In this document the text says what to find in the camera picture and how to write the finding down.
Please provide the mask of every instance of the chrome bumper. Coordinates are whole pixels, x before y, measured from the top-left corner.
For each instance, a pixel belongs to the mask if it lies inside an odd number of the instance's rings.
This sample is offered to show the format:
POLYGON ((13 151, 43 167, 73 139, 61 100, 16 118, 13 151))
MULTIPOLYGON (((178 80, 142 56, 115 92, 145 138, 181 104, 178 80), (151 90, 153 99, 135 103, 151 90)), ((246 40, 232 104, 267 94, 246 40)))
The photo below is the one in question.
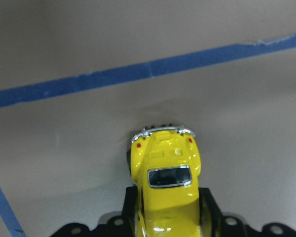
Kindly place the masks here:
POLYGON ((137 135, 135 135, 131 142, 134 143, 135 141, 137 141, 138 138, 140 137, 149 137, 152 135, 153 132, 159 132, 159 131, 167 131, 167 130, 172 130, 172 131, 176 131, 178 134, 191 134, 193 137, 195 137, 195 133, 187 128, 185 128, 184 126, 178 126, 178 127, 174 127, 174 126, 170 126, 170 127, 156 127, 156 128, 152 128, 152 129, 148 129, 146 130, 145 128, 142 130, 141 133, 138 133, 137 135))

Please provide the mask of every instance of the car's rear window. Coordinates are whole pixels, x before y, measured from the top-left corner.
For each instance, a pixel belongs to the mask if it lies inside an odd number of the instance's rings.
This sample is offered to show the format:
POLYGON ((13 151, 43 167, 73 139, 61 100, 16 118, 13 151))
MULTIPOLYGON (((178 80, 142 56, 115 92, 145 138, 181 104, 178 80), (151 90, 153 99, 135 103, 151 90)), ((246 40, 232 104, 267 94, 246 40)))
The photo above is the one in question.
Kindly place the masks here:
POLYGON ((171 188, 191 183, 188 166, 179 166, 148 171, 148 181, 152 188, 171 188))

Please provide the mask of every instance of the blue tape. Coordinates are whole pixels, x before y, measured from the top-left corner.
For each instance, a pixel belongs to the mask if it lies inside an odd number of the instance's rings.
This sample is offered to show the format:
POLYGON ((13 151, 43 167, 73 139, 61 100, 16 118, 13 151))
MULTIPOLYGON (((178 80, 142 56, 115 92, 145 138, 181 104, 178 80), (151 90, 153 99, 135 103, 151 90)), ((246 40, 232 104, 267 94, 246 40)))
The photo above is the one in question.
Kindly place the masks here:
POLYGON ((1 90, 0 107, 90 90, 102 86, 157 77, 295 47, 296 34, 266 42, 233 44, 77 77, 1 90))
POLYGON ((0 216, 13 237, 26 237, 0 188, 0 216))

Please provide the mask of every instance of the chrome trim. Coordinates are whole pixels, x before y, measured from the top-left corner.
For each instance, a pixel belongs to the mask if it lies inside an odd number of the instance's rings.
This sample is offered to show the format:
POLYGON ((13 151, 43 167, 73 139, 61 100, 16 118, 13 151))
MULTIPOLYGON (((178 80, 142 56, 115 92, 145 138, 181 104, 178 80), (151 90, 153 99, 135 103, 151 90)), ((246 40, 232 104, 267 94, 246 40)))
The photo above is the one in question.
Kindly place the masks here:
POLYGON ((190 185, 192 183, 191 169, 189 168, 188 165, 181 165, 181 166, 168 167, 168 168, 150 169, 150 170, 148 170, 147 178, 148 178, 149 187, 154 188, 154 189, 164 189, 164 188, 172 188, 172 187, 181 187, 181 186, 190 185), (187 181, 187 182, 184 182, 184 183, 168 184, 168 185, 151 185, 150 184, 150 179, 149 179, 149 173, 150 172, 152 172, 152 171, 159 171, 159 170, 163 170, 163 169, 177 169, 177 168, 187 168, 188 171, 189 171, 190 180, 187 181))
POLYGON ((153 132, 158 132, 158 131, 166 131, 166 130, 174 130, 176 131, 178 134, 191 134, 193 137, 195 137, 195 133, 192 130, 189 130, 187 128, 185 128, 184 126, 171 126, 171 127, 157 127, 157 128, 152 128, 149 130, 143 129, 141 133, 138 133, 137 135, 135 135, 131 142, 134 143, 135 141, 137 141, 140 137, 146 138, 152 135, 153 132))

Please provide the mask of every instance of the yellow toy car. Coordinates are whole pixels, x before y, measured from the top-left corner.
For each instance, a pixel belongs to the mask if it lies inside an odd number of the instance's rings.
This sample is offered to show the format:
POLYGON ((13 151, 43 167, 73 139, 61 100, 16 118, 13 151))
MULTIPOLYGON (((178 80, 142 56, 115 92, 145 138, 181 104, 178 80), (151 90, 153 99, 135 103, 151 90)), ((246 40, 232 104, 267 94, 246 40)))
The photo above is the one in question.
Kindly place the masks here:
POLYGON ((164 126, 143 129, 131 140, 135 236, 200 237, 201 156, 194 136, 183 126, 164 126))

